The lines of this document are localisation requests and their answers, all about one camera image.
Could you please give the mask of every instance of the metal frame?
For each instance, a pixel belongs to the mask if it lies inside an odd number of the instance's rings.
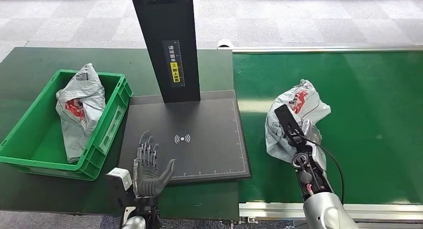
[[[420,222],[422,205],[345,204],[345,210],[359,222]],[[239,216],[256,219],[304,220],[302,203],[240,203]]]
[[[410,46],[287,46],[287,47],[233,47],[232,53],[297,53],[297,52],[363,52],[363,51],[420,51],[423,45]]]
[[[367,51],[423,51],[423,46],[334,46],[334,47],[232,47],[232,52],[298,53],[298,52],[367,52]],[[423,205],[367,205],[345,204],[345,210],[357,222],[423,223]],[[259,220],[305,220],[302,203],[240,203],[241,218]]]

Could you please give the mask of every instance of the cable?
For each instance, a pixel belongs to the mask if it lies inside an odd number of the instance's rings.
[[[296,225],[296,226],[294,226],[294,228],[300,227],[300,226],[305,225],[305,224],[307,224],[307,222],[304,222],[304,223],[301,223],[299,225]]]
[[[312,195],[314,195],[314,192],[313,192],[313,190],[311,189],[311,184],[307,184],[307,191],[308,191],[308,194],[310,194],[310,196],[312,196]]]
[[[305,172],[305,168],[304,168],[304,165],[303,165],[303,161],[302,161],[301,159],[297,158],[297,163],[298,163],[298,165],[300,165],[301,170],[303,170],[303,172]]]
[[[313,140],[310,140],[310,139],[308,139],[308,138],[306,138],[306,137],[304,137],[300,134],[296,134],[296,135],[298,137],[304,139],[305,141],[308,141],[308,142],[318,146],[319,148],[321,148],[323,151],[325,151],[325,153],[327,153],[332,158],[332,160],[336,164],[336,167],[338,168],[339,175],[341,176],[341,203],[343,205],[344,204],[344,194],[345,194],[345,182],[344,182],[344,174],[342,173],[341,166],[339,166],[338,161],[336,161],[335,157],[328,150],[326,150],[324,147],[322,147],[322,145],[320,145],[320,144],[314,142]]]
[[[314,171],[313,170],[311,170],[311,175],[313,176],[313,179],[314,179],[314,181],[316,182],[316,184],[317,184],[317,188],[319,188],[320,187],[320,185],[319,185],[319,182],[317,181],[317,179],[316,179],[316,175],[314,175]]]

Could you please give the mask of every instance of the grey plastic bag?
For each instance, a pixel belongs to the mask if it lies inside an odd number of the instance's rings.
[[[329,105],[320,100],[319,93],[313,84],[305,79],[302,79],[298,85],[282,93],[274,100],[264,123],[266,151],[272,157],[291,163],[296,149],[288,144],[288,140],[280,127],[279,120],[274,113],[274,110],[283,104],[288,106],[289,111],[299,126],[302,126],[306,120],[310,120],[308,122],[310,123],[308,130],[313,128],[317,130],[314,123],[326,117],[331,109]]]
[[[63,141],[69,163],[78,161],[106,106],[104,87],[91,63],[56,93]]]

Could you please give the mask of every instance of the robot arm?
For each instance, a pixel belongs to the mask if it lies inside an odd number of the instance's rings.
[[[357,229],[357,225],[345,211],[343,203],[333,193],[326,177],[326,157],[323,148],[307,137],[312,132],[304,134],[287,105],[275,109],[275,114],[290,145],[297,149],[292,166],[301,189],[304,214],[309,228]]]
[[[112,193],[117,196],[119,207],[124,208],[122,229],[158,229],[161,226],[158,197],[174,172],[175,160],[170,160],[166,170],[158,175],[158,146],[149,132],[145,132],[134,159],[133,179],[125,169],[114,168],[107,174],[112,181]]]

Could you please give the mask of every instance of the black cable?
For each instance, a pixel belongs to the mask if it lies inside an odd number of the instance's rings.
[[[314,175],[314,171],[313,171],[313,169],[310,167],[310,169],[311,169],[311,175],[313,176],[313,179],[314,179],[314,181],[316,182],[316,184],[317,184],[317,188],[320,188],[320,185],[319,185],[319,182],[317,181],[317,179],[316,179],[316,175]]]
[[[304,225],[304,224],[307,224],[307,222],[304,222],[304,223],[301,223],[301,224],[299,224],[299,225],[296,225],[296,226],[294,226],[294,228],[300,227],[300,226],[302,226],[302,225]]]
[[[301,169],[303,170],[303,172],[305,172],[305,168],[304,168],[304,165],[303,165],[303,161],[302,161],[301,159],[297,158],[297,163],[298,163],[298,165],[300,165],[300,167],[301,167]]]
[[[298,137],[301,137],[302,139],[310,142],[310,143],[313,143],[314,145],[318,146],[319,148],[323,149],[323,151],[325,151],[325,153],[329,154],[329,156],[335,162],[336,167],[338,168],[338,171],[339,171],[339,175],[341,176],[341,203],[343,205],[344,204],[344,193],[345,193],[345,182],[344,182],[344,174],[342,173],[341,166],[339,166],[338,161],[336,161],[335,157],[328,150],[326,150],[324,147],[322,147],[322,145],[320,145],[320,144],[314,142],[313,140],[310,140],[310,139],[308,139],[308,138],[306,138],[302,135],[299,135],[299,134],[296,134],[296,135]]]

